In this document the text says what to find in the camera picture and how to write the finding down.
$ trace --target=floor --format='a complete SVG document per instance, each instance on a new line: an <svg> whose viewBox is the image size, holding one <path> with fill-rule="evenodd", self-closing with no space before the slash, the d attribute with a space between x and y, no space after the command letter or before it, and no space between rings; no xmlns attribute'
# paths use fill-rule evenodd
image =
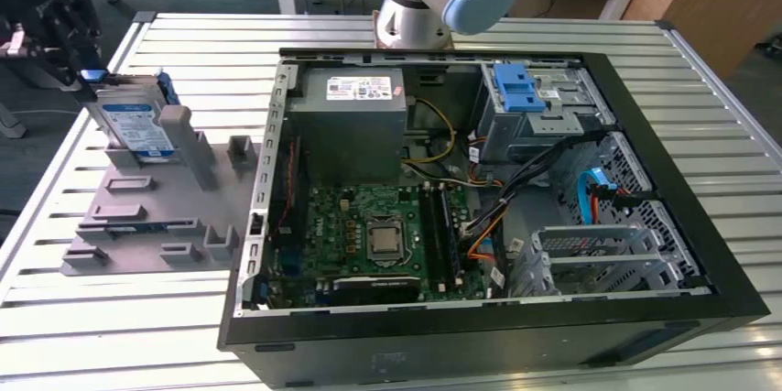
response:
<svg viewBox="0 0 782 391"><path fill-rule="evenodd" d="M310 14L334 14L340 0L308 0ZM366 9L377 8L382 0L366 0ZM304 0L297 0L298 11ZM360 0L345 0L346 13L360 14ZM121 0L115 6L94 0L103 35L101 52L107 61L137 11L172 13L276 14L276 0ZM728 78L732 92L765 127L776 142L782 142L782 60L769 60L752 52L739 70ZM55 91L26 88L0 68L0 103L26 126L22 139L0 136L0 210L19 210L49 165L66 130L79 109L71 99ZM13 217L0 215L0 243L13 225Z"/></svg>

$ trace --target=ram slot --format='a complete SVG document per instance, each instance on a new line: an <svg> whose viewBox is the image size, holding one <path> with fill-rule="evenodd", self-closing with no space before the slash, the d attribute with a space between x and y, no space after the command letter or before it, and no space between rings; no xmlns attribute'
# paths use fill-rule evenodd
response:
<svg viewBox="0 0 782 391"><path fill-rule="evenodd" d="M448 277L448 285L458 287L461 285L461 265L458 264L458 252L457 252L457 236L456 228L453 227L453 221L450 219L450 207L448 206L446 190L441 187L437 189L437 200L438 200L438 213L441 220L437 224L441 225L442 244L441 252L442 259L445 261L445 270Z"/></svg>
<svg viewBox="0 0 782 391"><path fill-rule="evenodd" d="M446 286L444 252L441 250L441 220L434 188L421 186L417 189L417 207L424 235L424 254L426 256L428 288L444 292Z"/></svg>

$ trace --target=light blue joint cap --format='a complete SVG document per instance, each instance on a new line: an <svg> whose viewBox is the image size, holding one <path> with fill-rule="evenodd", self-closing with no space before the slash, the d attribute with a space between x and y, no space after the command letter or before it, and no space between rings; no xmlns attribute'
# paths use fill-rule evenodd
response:
<svg viewBox="0 0 782 391"><path fill-rule="evenodd" d="M513 0L448 0L441 22L458 34L485 31L508 12Z"/></svg>

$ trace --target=slatted aluminum surface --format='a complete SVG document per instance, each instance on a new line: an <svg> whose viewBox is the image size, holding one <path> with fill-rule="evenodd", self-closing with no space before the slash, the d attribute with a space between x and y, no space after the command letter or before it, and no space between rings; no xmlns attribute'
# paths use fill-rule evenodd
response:
<svg viewBox="0 0 782 391"><path fill-rule="evenodd" d="M481 35L454 38L458 49L608 55L773 314L631 368L362 389L782 388L779 150L685 43L652 23L587 20L509 19ZM250 134L260 142L277 49L370 45L365 17L160 14L133 24L110 68L164 67L209 141ZM264 389L234 356L214 349L225 271L57 273L107 165L105 143L81 112L0 250L0 389Z"/></svg>

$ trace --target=blue drive bay latch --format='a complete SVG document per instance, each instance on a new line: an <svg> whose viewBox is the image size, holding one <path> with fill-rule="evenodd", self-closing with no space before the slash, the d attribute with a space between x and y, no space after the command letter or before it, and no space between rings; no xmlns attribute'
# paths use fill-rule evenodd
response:
<svg viewBox="0 0 782 391"><path fill-rule="evenodd" d="M541 112L545 103L537 98L535 80L520 64L494 64L493 77L505 112Z"/></svg>

